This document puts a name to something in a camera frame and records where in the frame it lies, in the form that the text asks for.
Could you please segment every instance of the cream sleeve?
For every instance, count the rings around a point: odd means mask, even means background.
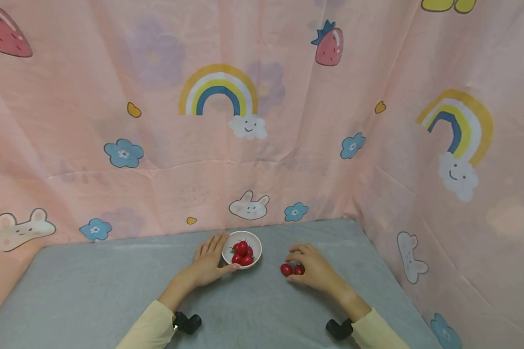
[[[409,346],[388,326],[380,314],[371,312],[351,324],[351,334],[361,349],[409,349]]]
[[[174,333],[173,312],[154,301],[130,327],[116,349],[164,349]]]

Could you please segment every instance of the rainbow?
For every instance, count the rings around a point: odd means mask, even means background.
[[[487,108],[471,95],[449,89],[431,102],[416,122],[431,133],[440,120],[452,126],[453,138],[447,151],[477,166],[493,139],[493,119]]]
[[[203,115],[211,95],[221,93],[233,104],[233,115],[258,114],[258,94],[250,77],[228,64],[201,67],[186,81],[179,99],[180,115]]]

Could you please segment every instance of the strawberry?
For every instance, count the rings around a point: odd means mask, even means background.
[[[16,57],[33,56],[33,51],[16,22],[1,8],[0,52]]]
[[[344,51],[344,33],[336,28],[336,22],[330,23],[328,19],[324,28],[316,31],[318,38],[311,41],[316,46],[316,62],[322,65],[337,65]]]

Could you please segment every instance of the white bowl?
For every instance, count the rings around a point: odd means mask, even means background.
[[[246,240],[248,245],[252,247],[252,252],[254,252],[254,262],[252,262],[251,265],[247,265],[246,267],[241,266],[239,270],[244,270],[252,267],[259,261],[262,255],[262,243],[256,235],[244,230],[232,232],[229,235],[228,240],[225,242],[224,249],[221,251],[221,256],[224,258],[227,264],[231,264],[230,261],[233,259],[233,253],[231,252],[231,250],[233,249],[233,245],[243,240]]]

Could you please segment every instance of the cherry tomato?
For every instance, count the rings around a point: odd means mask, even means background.
[[[241,256],[240,254],[235,254],[232,260],[230,260],[230,262],[233,264],[241,264],[241,260],[243,260],[243,256]]]
[[[244,256],[243,259],[241,259],[241,265],[243,267],[246,267],[247,265],[251,265],[252,263],[254,263],[254,259],[252,259],[251,256]]]
[[[291,268],[291,265],[289,264],[282,264],[280,267],[281,273],[283,273],[283,276],[287,278],[287,276],[291,275],[294,272],[294,269]]]
[[[305,267],[302,264],[298,264],[294,269],[295,275],[303,275],[305,273]]]
[[[246,255],[248,252],[248,243],[246,241],[240,241],[237,243],[237,248],[235,249],[235,253],[240,254],[241,256]]]

